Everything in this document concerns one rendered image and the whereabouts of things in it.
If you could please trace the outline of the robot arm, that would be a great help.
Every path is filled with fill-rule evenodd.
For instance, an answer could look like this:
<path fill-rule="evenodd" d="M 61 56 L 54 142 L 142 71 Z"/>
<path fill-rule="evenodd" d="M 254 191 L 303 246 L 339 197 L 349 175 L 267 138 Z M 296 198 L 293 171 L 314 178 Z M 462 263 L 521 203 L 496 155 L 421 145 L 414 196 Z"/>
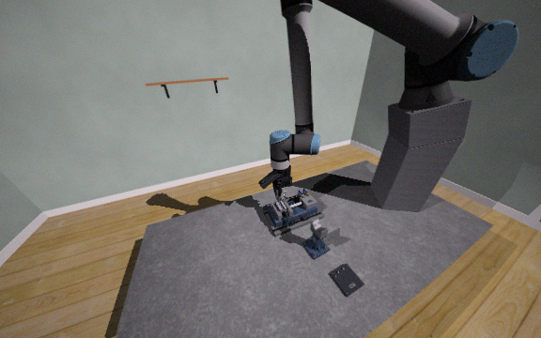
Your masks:
<path fill-rule="evenodd" d="M 289 155 L 316 155 L 320 146 L 320 135 L 313 134 L 309 34 L 313 3 L 280 1 L 286 18 L 295 134 L 274 131 L 270 135 L 270 166 L 276 170 L 289 166 Z M 454 16 L 430 0 L 318 1 L 406 47 L 405 89 L 399 102 L 405 110 L 451 102 L 449 81 L 485 79 L 508 61 L 518 44 L 513 22 L 484 23 L 471 13 Z"/>

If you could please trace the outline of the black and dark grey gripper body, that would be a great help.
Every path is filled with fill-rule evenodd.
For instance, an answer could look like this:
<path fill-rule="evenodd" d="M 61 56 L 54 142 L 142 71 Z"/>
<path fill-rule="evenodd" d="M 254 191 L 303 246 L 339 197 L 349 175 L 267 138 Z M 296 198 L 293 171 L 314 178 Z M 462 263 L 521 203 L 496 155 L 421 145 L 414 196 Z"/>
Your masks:
<path fill-rule="evenodd" d="M 292 177 L 291 177 L 291 166 L 289 165 L 288 168 L 284 170 L 276 170 L 273 169 L 275 172 L 279 172 L 281 175 L 273 181 L 274 186 L 276 189 L 278 189 L 278 184 L 280 184 L 281 188 L 283 187 L 290 187 L 292 186 Z"/>

